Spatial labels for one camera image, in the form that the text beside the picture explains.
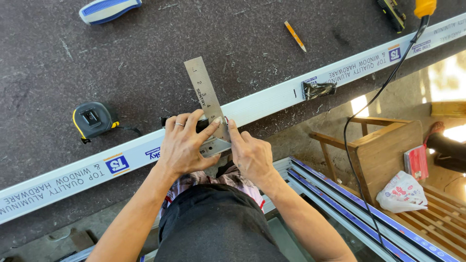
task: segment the red package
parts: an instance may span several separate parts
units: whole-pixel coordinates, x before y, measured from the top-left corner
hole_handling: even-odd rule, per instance
[[[425,145],[420,145],[404,153],[405,172],[417,181],[429,177],[425,148]]]

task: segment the screwdriver handle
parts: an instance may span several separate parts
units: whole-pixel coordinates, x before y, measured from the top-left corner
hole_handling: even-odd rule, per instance
[[[432,15],[436,7],[437,0],[416,0],[414,14],[418,18],[422,18],[425,15]]]
[[[81,8],[79,15],[86,24],[97,25],[111,21],[141,4],[141,0],[95,0]]]

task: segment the black pants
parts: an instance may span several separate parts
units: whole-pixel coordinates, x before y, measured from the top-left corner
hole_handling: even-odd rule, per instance
[[[460,173],[466,173],[466,144],[433,133],[427,147],[437,152],[434,164]]]

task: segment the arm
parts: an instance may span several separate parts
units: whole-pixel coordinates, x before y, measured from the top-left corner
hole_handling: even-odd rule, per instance
[[[166,121],[160,159],[86,261],[135,261],[175,180],[182,174],[204,170],[217,163],[220,154],[204,158],[199,153],[199,147],[217,130],[220,119],[196,134],[196,123],[203,113],[199,109]]]
[[[245,177],[270,198],[288,227],[316,261],[355,262],[351,250],[327,220],[302,199],[274,169],[268,142],[238,132],[236,123],[228,123],[232,140],[233,162]]]

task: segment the blue and white handle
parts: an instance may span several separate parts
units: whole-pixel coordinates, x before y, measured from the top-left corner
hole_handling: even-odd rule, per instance
[[[81,8],[79,15],[86,24],[97,25],[111,21],[141,4],[141,0],[95,0]]]

